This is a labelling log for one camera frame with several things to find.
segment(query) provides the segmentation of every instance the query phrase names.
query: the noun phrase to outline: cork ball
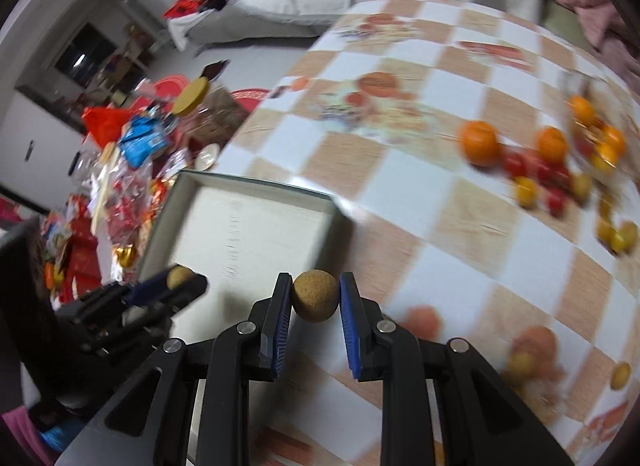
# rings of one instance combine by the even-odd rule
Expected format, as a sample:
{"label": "cork ball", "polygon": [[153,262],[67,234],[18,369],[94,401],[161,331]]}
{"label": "cork ball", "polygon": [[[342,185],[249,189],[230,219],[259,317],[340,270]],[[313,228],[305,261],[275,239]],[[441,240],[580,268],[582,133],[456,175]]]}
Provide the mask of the cork ball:
{"label": "cork ball", "polygon": [[194,275],[194,272],[191,271],[191,269],[189,269],[188,267],[176,265],[166,275],[166,287],[167,289],[171,289],[171,290],[178,289],[178,287],[184,284],[193,275]]}
{"label": "cork ball", "polygon": [[303,272],[293,282],[292,304],[300,318],[309,323],[326,321],[340,302],[337,280],[328,272]]}

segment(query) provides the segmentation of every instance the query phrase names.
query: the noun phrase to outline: plastic bag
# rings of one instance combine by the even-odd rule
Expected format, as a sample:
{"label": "plastic bag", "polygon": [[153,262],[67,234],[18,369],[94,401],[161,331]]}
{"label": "plastic bag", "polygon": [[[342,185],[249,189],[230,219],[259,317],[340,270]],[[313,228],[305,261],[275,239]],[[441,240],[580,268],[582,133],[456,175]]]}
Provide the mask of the plastic bag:
{"label": "plastic bag", "polygon": [[104,149],[110,142],[116,142],[122,127],[133,117],[133,111],[124,108],[88,106],[82,113],[82,121],[94,141]]}
{"label": "plastic bag", "polygon": [[138,254],[140,256],[146,250],[156,218],[162,210],[168,192],[174,185],[178,172],[191,167],[192,164],[191,152],[188,148],[182,148],[169,157],[156,179],[151,181],[150,192],[142,218],[142,226],[138,236]]}
{"label": "plastic bag", "polygon": [[138,236],[142,213],[151,180],[150,160],[134,170],[120,157],[109,179],[109,192],[104,205],[111,245],[118,249],[133,247]]}
{"label": "plastic bag", "polygon": [[137,115],[129,130],[118,142],[124,157],[132,168],[139,168],[148,157],[158,155],[168,146],[164,128],[157,119]]}

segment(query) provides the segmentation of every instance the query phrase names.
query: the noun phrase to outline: open cardboard box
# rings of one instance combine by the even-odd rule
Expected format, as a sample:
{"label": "open cardboard box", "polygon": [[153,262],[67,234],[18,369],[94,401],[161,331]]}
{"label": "open cardboard box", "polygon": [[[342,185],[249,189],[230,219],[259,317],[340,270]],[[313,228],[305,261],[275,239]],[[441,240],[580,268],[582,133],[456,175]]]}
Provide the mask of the open cardboard box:
{"label": "open cardboard box", "polygon": [[[256,301],[271,296],[278,273],[295,278],[308,269],[335,271],[348,232],[349,221],[329,195],[184,170],[156,222],[138,278],[150,278],[174,263],[207,277],[207,292],[174,316],[172,336],[194,343],[246,320]],[[290,335],[300,324],[292,315]],[[191,456],[202,383],[191,423]],[[250,383],[250,433],[264,421],[275,390],[270,383]]]}

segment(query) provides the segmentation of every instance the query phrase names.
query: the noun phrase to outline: jar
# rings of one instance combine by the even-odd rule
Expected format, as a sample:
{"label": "jar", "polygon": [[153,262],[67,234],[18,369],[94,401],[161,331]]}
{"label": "jar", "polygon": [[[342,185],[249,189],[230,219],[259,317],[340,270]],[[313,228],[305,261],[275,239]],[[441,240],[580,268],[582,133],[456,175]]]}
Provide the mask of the jar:
{"label": "jar", "polygon": [[201,143],[222,148],[238,131],[249,113],[220,83],[198,78],[174,102],[172,110],[180,118],[180,129]]}

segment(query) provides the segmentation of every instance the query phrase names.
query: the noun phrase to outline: snack package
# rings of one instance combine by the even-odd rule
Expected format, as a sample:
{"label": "snack package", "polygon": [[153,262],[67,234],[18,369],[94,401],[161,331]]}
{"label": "snack package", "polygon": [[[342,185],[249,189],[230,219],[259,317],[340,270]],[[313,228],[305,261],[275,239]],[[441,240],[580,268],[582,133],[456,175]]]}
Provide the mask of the snack package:
{"label": "snack package", "polygon": [[137,169],[148,157],[159,155],[168,146],[168,141],[158,119],[137,115],[118,145],[129,165]]}
{"label": "snack package", "polygon": [[132,169],[120,157],[109,179],[109,191],[104,205],[111,245],[124,268],[136,259],[138,228],[145,210],[152,163],[150,160],[138,169]]}
{"label": "snack package", "polygon": [[80,192],[89,195],[92,189],[92,176],[99,171],[100,152],[91,147],[83,147],[78,153],[71,180],[78,186]]}
{"label": "snack package", "polygon": [[62,214],[52,211],[47,217],[42,236],[45,241],[45,261],[54,263],[71,237],[71,229]]}
{"label": "snack package", "polygon": [[193,165],[191,152],[188,148],[178,150],[167,160],[164,167],[158,173],[156,179],[151,181],[146,209],[142,217],[142,226],[138,237],[138,255],[144,254],[151,237],[151,231],[156,218],[162,210],[166,196],[174,185],[180,170],[190,168]]}

